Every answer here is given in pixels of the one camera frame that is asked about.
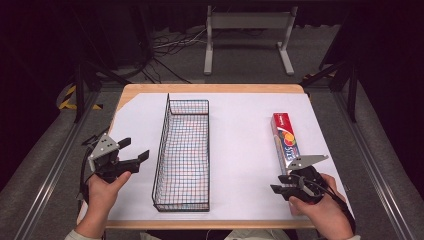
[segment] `metal rail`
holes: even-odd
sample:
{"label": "metal rail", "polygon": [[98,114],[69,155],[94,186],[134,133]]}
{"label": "metal rail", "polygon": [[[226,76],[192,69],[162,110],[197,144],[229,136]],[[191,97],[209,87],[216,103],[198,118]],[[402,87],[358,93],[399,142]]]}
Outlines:
{"label": "metal rail", "polygon": [[348,123],[349,129],[352,135],[354,136],[356,143],[358,144],[358,147],[363,156],[362,159],[365,168],[371,178],[371,181],[374,184],[377,194],[380,197],[381,203],[383,204],[383,207],[387,212],[387,215],[394,227],[394,230],[396,231],[396,234],[398,235],[399,239],[416,239],[396,203],[395,197],[389,184],[386,182],[383,177],[383,174],[378,169],[376,161],[373,155],[371,154],[368,145],[365,142],[361,130],[355,123],[352,123],[352,121],[350,120],[349,114],[345,108],[346,101],[343,98],[342,93],[334,92],[333,96],[336,100],[337,106],[343,113],[345,121]]}
{"label": "metal rail", "polygon": [[74,123],[71,130],[69,131],[65,143],[59,152],[59,155],[53,163],[53,166],[50,169],[46,180],[42,184],[37,197],[35,198],[30,210],[28,211],[24,221],[21,224],[21,227],[15,236],[15,240],[24,240],[30,238],[38,220],[40,219],[41,214],[43,213],[44,208],[47,205],[47,202],[49,201],[51,194],[53,193],[54,188],[56,187],[57,182],[59,181],[60,175],[66,165],[74,141],[81,131],[81,127],[84,126],[84,122],[90,112],[89,109],[91,109],[91,106],[95,104],[98,95],[98,92],[91,92],[89,94],[86,106],[84,108],[86,111],[83,113],[78,123]]}

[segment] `wire mesh basket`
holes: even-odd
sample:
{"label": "wire mesh basket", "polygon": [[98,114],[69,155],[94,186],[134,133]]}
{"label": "wire mesh basket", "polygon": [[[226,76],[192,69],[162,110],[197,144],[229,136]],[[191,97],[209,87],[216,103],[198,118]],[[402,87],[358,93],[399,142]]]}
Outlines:
{"label": "wire mesh basket", "polygon": [[209,185],[209,102],[168,95],[153,205],[159,212],[207,212]]}

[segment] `white paper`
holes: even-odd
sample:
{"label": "white paper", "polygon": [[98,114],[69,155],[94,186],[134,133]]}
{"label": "white paper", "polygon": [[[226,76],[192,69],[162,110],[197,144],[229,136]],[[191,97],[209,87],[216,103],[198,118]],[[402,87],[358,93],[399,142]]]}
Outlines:
{"label": "white paper", "polygon": [[[166,93],[142,93],[115,115],[110,136],[131,137],[121,160],[150,150],[119,192],[109,220],[293,220],[288,202],[272,191],[281,174],[271,130],[271,117],[287,112],[302,155],[328,155],[314,165],[341,184],[331,153],[306,94],[171,93],[172,100],[206,99],[210,124],[210,212],[159,213],[151,197],[166,106]],[[346,195],[343,188],[339,192]]]}

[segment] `human hand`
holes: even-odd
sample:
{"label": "human hand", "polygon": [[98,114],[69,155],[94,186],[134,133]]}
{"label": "human hand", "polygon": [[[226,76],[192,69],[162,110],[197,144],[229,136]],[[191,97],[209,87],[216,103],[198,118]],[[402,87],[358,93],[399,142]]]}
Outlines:
{"label": "human hand", "polygon": [[106,227],[110,209],[116,202],[118,192],[131,177],[124,172],[113,183],[107,183],[96,174],[88,180],[89,206],[84,219],[75,231],[84,237],[101,238]]}
{"label": "human hand", "polygon": [[[333,177],[321,173],[327,184],[334,190],[336,195],[344,202],[346,199],[337,191],[336,181]],[[349,239],[353,232],[347,217],[340,206],[330,195],[325,194],[318,203],[310,205],[296,197],[290,197],[290,203],[302,214],[309,217],[317,230],[329,240]]]}

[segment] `gray carpet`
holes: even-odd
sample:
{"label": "gray carpet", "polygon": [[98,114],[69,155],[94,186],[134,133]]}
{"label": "gray carpet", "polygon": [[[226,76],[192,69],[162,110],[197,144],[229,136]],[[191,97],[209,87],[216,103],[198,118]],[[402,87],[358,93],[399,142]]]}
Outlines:
{"label": "gray carpet", "polygon": [[[203,75],[205,45],[197,43],[175,55],[158,57],[181,77],[194,83],[298,83],[301,78],[318,71],[318,65],[337,27],[294,29],[288,53],[295,70],[287,76],[276,50],[279,33],[265,31],[252,37],[240,32],[223,32],[214,39],[214,65],[211,76]],[[166,82],[182,83],[176,76],[155,62],[146,69],[160,75]],[[142,74],[130,79],[134,83],[150,83]],[[306,91],[311,93],[312,106],[334,158],[357,221],[357,232],[363,239],[399,239],[363,163],[361,152],[352,137],[343,109],[334,94],[320,81]],[[78,181],[85,147],[80,144],[105,129],[113,117],[122,89],[103,88],[97,103],[103,110],[92,110],[75,140],[70,157],[50,199],[37,222],[31,239],[63,239],[75,226]],[[424,239],[424,204],[403,171],[396,154],[381,128],[364,91],[359,86],[357,126],[363,133],[377,165],[393,191],[415,239]],[[62,110],[60,116],[40,138],[14,177],[0,193],[0,238],[13,239],[31,208],[38,190],[73,126],[74,110]],[[313,239],[314,230],[298,230],[299,239]],[[108,230],[108,239],[139,239],[138,231]]]}

